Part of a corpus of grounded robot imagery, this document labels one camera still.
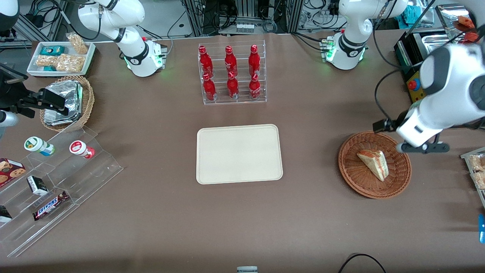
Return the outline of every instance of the aluminum foil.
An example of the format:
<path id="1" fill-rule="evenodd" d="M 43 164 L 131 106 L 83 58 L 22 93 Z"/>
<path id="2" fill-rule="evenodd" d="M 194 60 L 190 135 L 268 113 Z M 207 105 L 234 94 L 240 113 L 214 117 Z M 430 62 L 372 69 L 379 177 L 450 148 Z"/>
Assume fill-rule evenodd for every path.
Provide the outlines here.
<path id="1" fill-rule="evenodd" d="M 428 35 L 421 39 L 421 42 L 423 42 L 424 46 L 426 47 L 428 54 L 443 46 L 448 41 L 449 39 L 446 34 Z"/>
<path id="2" fill-rule="evenodd" d="M 458 21 L 458 16 L 465 16 L 470 18 L 468 11 L 464 6 L 458 4 L 447 4 L 447 5 L 437 5 L 436 13 L 438 14 L 439 20 L 445 29 L 448 39 L 453 39 L 461 33 L 455 28 L 453 22 Z"/>
<path id="3" fill-rule="evenodd" d="M 65 107 L 69 110 L 67 116 L 64 116 L 54 110 L 46 110 L 44 122 L 49 126 L 73 123 L 82 115 L 82 86 L 78 81 L 63 81 L 53 83 L 46 87 L 65 98 Z"/>

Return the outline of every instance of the table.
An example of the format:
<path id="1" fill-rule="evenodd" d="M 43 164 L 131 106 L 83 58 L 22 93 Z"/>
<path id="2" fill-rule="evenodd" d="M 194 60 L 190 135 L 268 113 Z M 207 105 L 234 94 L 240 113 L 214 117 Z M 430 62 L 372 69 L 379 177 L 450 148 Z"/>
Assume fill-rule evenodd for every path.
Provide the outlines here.
<path id="1" fill-rule="evenodd" d="M 391 60 L 401 33 L 376 35 Z M 267 44 L 268 102 L 204 106 L 198 43 L 260 38 Z M 393 273 L 483 271 L 482 205 L 459 158 L 485 146 L 483 133 L 447 130 L 441 139 L 449 153 L 411 154 L 411 183 L 395 198 L 367 199 L 343 180 L 341 143 L 383 118 L 373 91 L 391 67 L 368 44 L 364 60 L 341 71 L 291 35 L 176 40 L 166 69 L 148 78 L 126 68 L 115 44 L 99 44 L 87 126 L 126 168 L 20 257 L 1 255 L 1 271 L 230 273 L 257 265 L 261 273 L 337 272 L 356 252 Z M 31 77 L 25 85 L 37 90 L 53 81 Z M 399 74 L 382 84 L 379 97 L 394 117 L 410 105 Z M 197 183 L 199 129 L 267 123 L 279 128 L 281 180 Z M 54 132 L 38 117 L 21 118 L 1 140 L 1 154 L 24 157 L 21 145 L 31 135 L 48 139 Z M 347 267 L 380 272 L 365 257 Z"/>

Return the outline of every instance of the red bottle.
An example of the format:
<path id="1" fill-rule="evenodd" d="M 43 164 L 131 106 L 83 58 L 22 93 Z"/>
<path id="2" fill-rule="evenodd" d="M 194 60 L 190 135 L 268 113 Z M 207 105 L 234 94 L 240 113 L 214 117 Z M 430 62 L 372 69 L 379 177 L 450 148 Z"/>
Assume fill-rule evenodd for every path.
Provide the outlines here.
<path id="1" fill-rule="evenodd" d="M 257 100 L 261 89 L 261 84 L 258 81 L 258 75 L 254 74 L 251 77 L 251 82 L 249 83 L 249 98 L 252 100 Z"/>
<path id="2" fill-rule="evenodd" d="M 236 100 L 239 98 L 238 80 L 236 80 L 234 72 L 229 72 L 227 77 L 229 78 L 227 80 L 227 89 L 229 90 L 229 96 L 231 97 L 231 99 Z"/>
<path id="3" fill-rule="evenodd" d="M 259 75 L 259 65 L 261 58 L 258 54 L 258 46 L 251 46 L 251 54 L 249 55 L 249 75 L 252 77 L 254 74 Z"/>
<path id="4" fill-rule="evenodd" d="M 226 46 L 226 58 L 224 59 L 226 63 L 227 72 L 234 72 L 234 76 L 238 76 L 238 65 L 236 63 L 236 56 L 232 53 L 232 47 Z"/>
<path id="5" fill-rule="evenodd" d="M 204 73 L 204 76 L 202 76 L 204 79 L 204 92 L 206 93 L 206 98 L 209 101 L 215 101 L 217 99 L 217 93 L 215 92 L 215 84 L 214 82 L 210 79 L 209 73 Z"/>
<path id="6" fill-rule="evenodd" d="M 208 73 L 209 77 L 214 76 L 214 66 L 212 65 L 212 59 L 210 58 L 209 54 L 207 54 L 207 50 L 205 46 L 199 47 L 200 53 L 200 64 L 202 65 L 202 71 L 204 73 Z"/>

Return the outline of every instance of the wicker basket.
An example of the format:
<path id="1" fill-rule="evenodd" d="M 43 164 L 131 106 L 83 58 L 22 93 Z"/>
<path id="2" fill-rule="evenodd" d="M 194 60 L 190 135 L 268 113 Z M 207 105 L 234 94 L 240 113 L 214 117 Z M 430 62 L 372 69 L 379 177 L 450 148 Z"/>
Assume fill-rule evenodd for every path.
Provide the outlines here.
<path id="1" fill-rule="evenodd" d="M 63 124 L 63 125 L 55 125 L 55 126 L 49 126 L 45 124 L 44 122 L 44 114 L 45 110 L 40 110 L 40 122 L 42 125 L 44 125 L 46 128 L 51 129 L 56 132 L 60 132 L 66 127 L 70 126 L 70 129 L 72 130 L 77 130 L 80 129 L 83 125 L 86 124 L 86 122 L 89 119 L 89 116 L 91 115 L 91 111 L 93 110 L 93 104 L 94 104 L 94 93 L 93 93 L 93 88 L 89 84 L 89 82 L 86 80 L 86 78 L 82 76 L 66 76 L 62 77 L 56 82 L 63 82 L 63 81 L 68 81 L 68 80 L 73 80 L 73 81 L 78 81 L 81 86 L 82 86 L 82 116 L 81 118 L 76 121 L 73 124 Z"/>
<path id="2" fill-rule="evenodd" d="M 366 131 L 348 138 L 340 147 L 339 168 L 345 181 L 358 193 L 374 198 L 391 198 L 400 194 L 411 179 L 411 162 L 407 154 L 396 151 L 397 142 L 385 134 Z M 389 176 L 382 182 L 360 160 L 364 149 L 381 150 L 386 157 Z"/>

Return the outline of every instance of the yogurt bottle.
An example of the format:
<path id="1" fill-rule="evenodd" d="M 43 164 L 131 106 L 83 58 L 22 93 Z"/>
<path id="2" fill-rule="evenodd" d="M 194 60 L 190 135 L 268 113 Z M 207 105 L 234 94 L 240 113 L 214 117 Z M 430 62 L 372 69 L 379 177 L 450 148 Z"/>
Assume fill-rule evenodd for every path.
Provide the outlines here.
<path id="1" fill-rule="evenodd" d="M 45 156 L 53 154 L 56 150 L 54 145 L 49 144 L 36 136 L 28 138 L 24 143 L 24 148 L 29 152 L 40 153 Z"/>

